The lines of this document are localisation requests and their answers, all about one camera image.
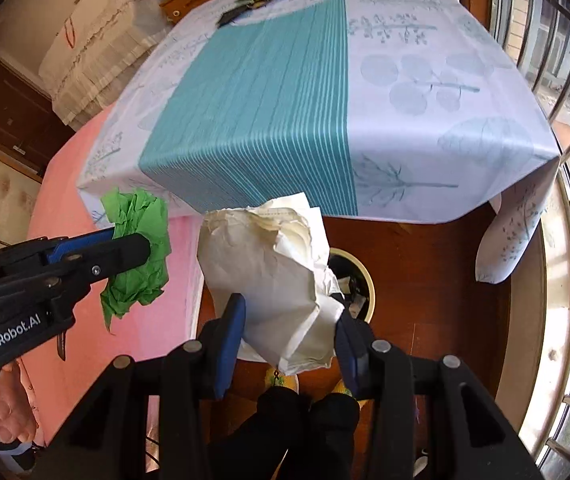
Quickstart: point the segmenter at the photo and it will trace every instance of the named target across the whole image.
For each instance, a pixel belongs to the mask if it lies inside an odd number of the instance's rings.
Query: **white crumpled paper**
[[[340,290],[328,257],[320,209],[304,193],[207,213],[198,260],[216,314],[233,292],[247,302],[239,359],[287,375],[330,366],[343,306],[330,297]]]

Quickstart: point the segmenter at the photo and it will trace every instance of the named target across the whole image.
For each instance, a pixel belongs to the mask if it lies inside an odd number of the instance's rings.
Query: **foot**
[[[343,394],[343,395],[347,395],[347,396],[350,396],[353,398],[353,395],[351,394],[349,388],[347,386],[345,386],[345,383],[343,383],[342,379],[340,381],[338,381],[338,384],[336,384],[334,386],[332,393],[333,394]],[[362,408],[363,406],[365,406],[365,404],[367,404],[367,400],[358,400],[357,402],[359,404],[359,408]]]
[[[272,386],[281,386],[299,392],[299,378],[296,375],[283,375],[276,368],[268,368],[265,372],[265,390]]]
[[[21,369],[17,362],[0,370],[0,441],[4,444],[33,440],[38,425],[27,393],[21,384]]]

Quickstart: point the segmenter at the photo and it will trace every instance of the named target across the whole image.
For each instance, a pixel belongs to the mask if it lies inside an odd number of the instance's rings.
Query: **green crumpled paper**
[[[121,319],[135,302],[148,305],[163,293],[161,289],[169,281],[165,258],[171,248],[164,200],[140,188],[134,193],[120,193],[117,188],[104,195],[101,202],[114,224],[112,238],[140,233],[149,240],[150,248],[145,264],[109,278],[102,291],[101,305],[109,330],[112,316]]]

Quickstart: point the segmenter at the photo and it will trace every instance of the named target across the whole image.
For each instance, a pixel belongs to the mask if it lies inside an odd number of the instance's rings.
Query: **white tablecloth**
[[[502,205],[476,277],[500,282],[538,223],[558,147],[513,62],[454,0],[275,0],[183,19],[123,92],[78,187],[173,215],[305,191],[328,215],[436,223]]]

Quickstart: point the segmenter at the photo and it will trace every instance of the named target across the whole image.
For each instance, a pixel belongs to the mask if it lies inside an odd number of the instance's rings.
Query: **blue gripper pad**
[[[113,236],[114,228],[112,227],[109,229],[103,229],[102,231],[61,240],[60,244],[57,245],[50,254],[48,254],[47,261],[49,264],[55,264],[60,261],[64,254],[78,251],[79,249],[93,244],[107,242],[108,240],[111,240]]]
[[[350,339],[347,333],[347,327],[345,325],[347,320],[343,319],[343,316],[339,317],[336,322],[336,332],[334,335],[334,351],[336,352],[336,358],[338,359],[338,365],[341,370],[341,375],[343,376],[343,382],[352,394],[356,395],[359,391],[359,384],[356,374],[356,355],[353,352],[352,346],[350,345]]]
[[[214,398],[222,399],[232,383],[236,355],[245,330],[245,298],[238,293],[229,297],[219,330],[225,330],[217,357],[216,377],[213,380]]]

